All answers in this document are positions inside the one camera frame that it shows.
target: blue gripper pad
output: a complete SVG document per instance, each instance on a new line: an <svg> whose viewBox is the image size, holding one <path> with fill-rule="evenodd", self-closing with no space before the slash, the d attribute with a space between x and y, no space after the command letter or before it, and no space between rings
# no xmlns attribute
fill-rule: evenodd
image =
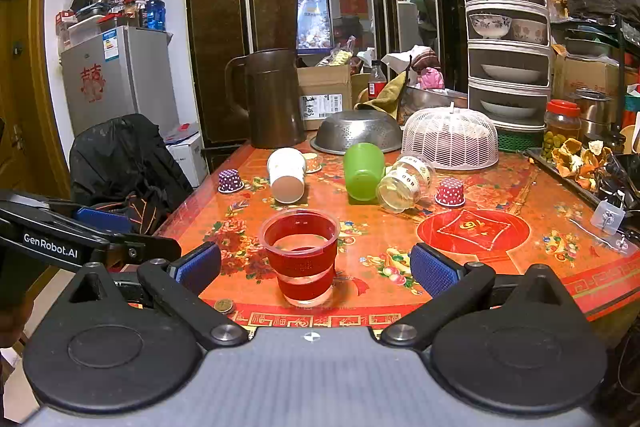
<svg viewBox="0 0 640 427"><path fill-rule="evenodd" d="M411 249L409 261L411 275L432 298L453 286L465 273L460 264L423 243Z"/></svg>
<svg viewBox="0 0 640 427"><path fill-rule="evenodd" d="M213 241L207 241L171 263L167 273L192 293L200 295L220 275L221 264L220 248Z"/></svg>
<svg viewBox="0 0 640 427"><path fill-rule="evenodd" d="M74 214L74 219L99 230L111 230L111 232L118 233L131 233L133 231L129 217L95 210L94 208L81 208Z"/></svg>

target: coin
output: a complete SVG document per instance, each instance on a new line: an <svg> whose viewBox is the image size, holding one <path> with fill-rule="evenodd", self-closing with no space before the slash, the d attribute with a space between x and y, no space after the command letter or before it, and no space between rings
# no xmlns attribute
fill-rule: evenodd
<svg viewBox="0 0 640 427"><path fill-rule="evenodd" d="M213 309L218 313L227 315L234 309L234 302L231 299L219 299L213 305Z"/></svg>

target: brown plastic pitcher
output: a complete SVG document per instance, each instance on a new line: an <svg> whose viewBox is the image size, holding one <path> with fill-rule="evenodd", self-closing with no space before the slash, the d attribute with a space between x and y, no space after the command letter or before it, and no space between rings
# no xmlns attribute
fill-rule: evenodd
<svg viewBox="0 0 640 427"><path fill-rule="evenodd" d="M236 102L233 92L233 69L240 66L244 66L246 109ZM264 50L232 58L225 68L225 88L231 110L249 119L255 148L279 149L305 140L296 52Z"/></svg>

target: green cup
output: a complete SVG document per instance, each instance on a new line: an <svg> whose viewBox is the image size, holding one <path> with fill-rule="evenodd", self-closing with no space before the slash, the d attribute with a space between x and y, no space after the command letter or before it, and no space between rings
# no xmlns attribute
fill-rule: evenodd
<svg viewBox="0 0 640 427"><path fill-rule="evenodd" d="M344 184L358 201L376 197L376 187L385 175L385 155L372 143L356 143L344 154Z"/></svg>

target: red transparent cup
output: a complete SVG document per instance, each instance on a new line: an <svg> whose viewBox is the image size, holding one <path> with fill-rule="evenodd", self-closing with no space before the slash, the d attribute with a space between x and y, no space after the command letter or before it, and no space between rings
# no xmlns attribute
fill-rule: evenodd
<svg viewBox="0 0 640 427"><path fill-rule="evenodd" d="M260 227L258 240L294 306L317 306L331 296L339 235L337 219L305 208L280 212Z"/></svg>

